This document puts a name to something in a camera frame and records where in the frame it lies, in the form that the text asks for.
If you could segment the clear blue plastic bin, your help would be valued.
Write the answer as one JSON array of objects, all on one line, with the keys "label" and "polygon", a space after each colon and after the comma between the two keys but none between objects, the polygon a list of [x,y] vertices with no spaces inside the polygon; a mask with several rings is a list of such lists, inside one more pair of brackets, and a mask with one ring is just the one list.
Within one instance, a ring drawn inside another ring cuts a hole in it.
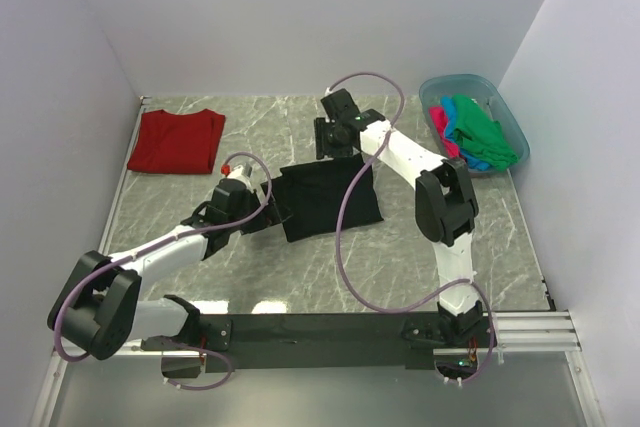
[{"label": "clear blue plastic bin", "polygon": [[514,170],[526,162],[530,155],[529,143],[514,114],[498,89],[489,80],[476,74],[450,74],[434,77],[422,83],[419,99],[429,131],[433,134],[439,152],[446,158],[446,151],[430,119],[429,108],[441,105],[441,98],[464,95],[472,98],[494,121],[501,124],[507,142],[519,156],[519,161],[505,172]]}]

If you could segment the black t shirt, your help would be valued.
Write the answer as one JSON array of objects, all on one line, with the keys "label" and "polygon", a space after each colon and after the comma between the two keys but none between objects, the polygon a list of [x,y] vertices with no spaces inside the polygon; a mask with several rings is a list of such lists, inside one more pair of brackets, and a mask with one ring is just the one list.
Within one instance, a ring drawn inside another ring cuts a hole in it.
[{"label": "black t shirt", "polygon": [[[272,194],[283,218],[288,242],[333,233],[344,195],[364,166],[361,155],[297,164],[280,169],[272,180]],[[342,228],[381,222],[373,173],[367,170],[354,187],[343,215]]]}]

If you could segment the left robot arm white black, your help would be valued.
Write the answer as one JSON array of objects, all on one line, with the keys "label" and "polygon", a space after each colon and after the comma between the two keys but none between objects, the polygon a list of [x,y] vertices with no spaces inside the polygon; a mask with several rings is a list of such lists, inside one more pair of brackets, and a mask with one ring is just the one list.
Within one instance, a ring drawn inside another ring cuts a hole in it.
[{"label": "left robot arm white black", "polygon": [[200,310],[175,295],[142,302],[140,294],[173,271],[204,261],[235,233],[259,232],[281,221],[271,182],[259,191],[242,180],[225,178],[210,200],[201,203],[169,233],[126,252],[83,254],[47,319],[58,354],[70,362],[62,345],[69,341],[84,357],[105,360],[126,342],[166,337],[176,348],[197,347],[208,331]]}]

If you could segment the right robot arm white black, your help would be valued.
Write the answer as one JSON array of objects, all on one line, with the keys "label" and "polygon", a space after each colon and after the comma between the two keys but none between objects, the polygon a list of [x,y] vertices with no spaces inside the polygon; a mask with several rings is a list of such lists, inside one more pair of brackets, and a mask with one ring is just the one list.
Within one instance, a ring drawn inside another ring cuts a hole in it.
[{"label": "right robot arm white black", "polygon": [[[369,156],[349,183],[341,201],[335,232],[335,259],[348,291],[367,308],[391,314],[410,312],[437,300],[442,340],[460,346],[475,335],[483,318],[481,296],[473,286],[472,234],[479,207],[464,161],[445,158],[411,140],[374,109],[362,111],[345,89],[327,90],[321,99],[327,117],[314,121],[316,156]],[[350,196],[372,163],[381,161],[414,190],[414,217],[434,248],[439,289],[407,307],[383,308],[366,301],[351,284],[341,256],[341,230]]]}]

